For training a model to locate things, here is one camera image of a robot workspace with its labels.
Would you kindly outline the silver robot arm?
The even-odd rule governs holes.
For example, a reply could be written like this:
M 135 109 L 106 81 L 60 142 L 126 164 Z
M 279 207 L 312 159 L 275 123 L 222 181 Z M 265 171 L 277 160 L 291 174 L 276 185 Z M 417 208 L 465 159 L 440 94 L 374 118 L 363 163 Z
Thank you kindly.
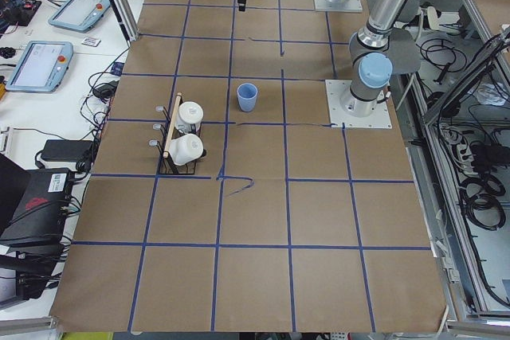
M 377 0 L 366 25 L 353 35 L 349 51 L 353 79 L 339 97 L 347 114 L 367 117 L 375 109 L 381 90 L 388 85 L 393 65 L 383 50 L 407 0 Z

